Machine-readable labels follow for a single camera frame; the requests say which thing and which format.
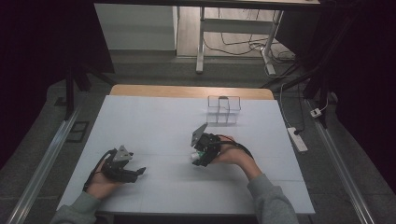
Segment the white tabletop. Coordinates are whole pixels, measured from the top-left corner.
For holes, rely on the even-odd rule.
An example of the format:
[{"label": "white tabletop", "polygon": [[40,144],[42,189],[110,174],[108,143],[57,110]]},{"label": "white tabletop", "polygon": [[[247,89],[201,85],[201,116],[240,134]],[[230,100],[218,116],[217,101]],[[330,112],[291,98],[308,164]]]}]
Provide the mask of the white tabletop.
[{"label": "white tabletop", "polygon": [[[112,148],[134,153],[125,169],[147,167],[99,211],[145,214],[254,214],[248,180],[235,165],[191,164],[191,133],[206,121],[207,100],[107,96],[60,201],[71,204],[89,172]],[[315,213],[275,100],[241,100],[235,125],[208,126],[206,133],[232,135],[247,147],[271,182],[279,185],[296,213]]]}]

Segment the person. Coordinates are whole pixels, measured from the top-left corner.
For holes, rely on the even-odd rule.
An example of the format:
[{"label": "person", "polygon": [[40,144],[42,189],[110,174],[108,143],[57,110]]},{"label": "person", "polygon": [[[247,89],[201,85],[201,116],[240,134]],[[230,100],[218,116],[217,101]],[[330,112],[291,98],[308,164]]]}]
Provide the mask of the person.
[{"label": "person", "polygon": [[[231,136],[220,136],[221,141],[233,141]],[[247,188],[253,198],[255,214],[259,223],[298,223],[294,209],[279,186],[274,186],[260,170],[256,162],[245,151],[233,145],[222,145],[219,155],[211,163],[228,163],[239,166],[248,179]],[[53,217],[51,224],[94,223],[95,211],[100,202],[118,186],[120,182],[107,179],[97,172],[87,188],[81,192],[70,206],[63,205]]]}]

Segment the hand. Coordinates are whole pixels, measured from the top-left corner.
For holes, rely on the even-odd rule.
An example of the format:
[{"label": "hand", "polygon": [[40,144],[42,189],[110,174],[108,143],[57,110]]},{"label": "hand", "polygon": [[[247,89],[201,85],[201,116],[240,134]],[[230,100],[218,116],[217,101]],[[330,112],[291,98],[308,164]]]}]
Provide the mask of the hand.
[{"label": "hand", "polygon": [[[220,141],[234,141],[233,137],[231,136],[224,135],[219,137]],[[249,157],[249,155],[245,153],[245,151],[231,144],[223,144],[221,146],[220,154],[211,163],[217,162],[238,165],[245,172],[248,180],[251,180],[254,177],[262,174],[262,171],[257,166],[256,162],[251,157]]]},{"label": "hand", "polygon": [[93,179],[87,188],[87,193],[99,200],[104,199],[111,192],[113,192],[114,189],[123,184],[121,182],[108,179],[100,172],[104,163],[105,162],[102,161],[102,163],[99,165],[98,169],[96,170],[96,174],[93,176]]}]

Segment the wall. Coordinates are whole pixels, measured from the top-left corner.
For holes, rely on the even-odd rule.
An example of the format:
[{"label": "wall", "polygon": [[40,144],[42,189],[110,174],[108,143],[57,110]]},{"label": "wall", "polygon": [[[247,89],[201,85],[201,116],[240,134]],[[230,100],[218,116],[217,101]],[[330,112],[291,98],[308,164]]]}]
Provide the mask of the wall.
[{"label": "wall", "polygon": [[176,7],[95,4],[95,8],[109,49],[176,49]]}]

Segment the power strip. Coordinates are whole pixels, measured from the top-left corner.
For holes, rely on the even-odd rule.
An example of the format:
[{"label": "power strip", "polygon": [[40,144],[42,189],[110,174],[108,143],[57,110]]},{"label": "power strip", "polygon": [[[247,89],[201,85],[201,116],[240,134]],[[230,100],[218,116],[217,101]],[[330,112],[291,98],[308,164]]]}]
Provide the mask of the power strip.
[{"label": "power strip", "polygon": [[295,128],[288,128],[290,138],[291,140],[293,140],[293,143],[297,147],[297,150],[301,153],[305,153],[306,151],[308,151],[308,148],[306,147],[301,136],[299,134],[294,133],[295,131],[296,131]]}]

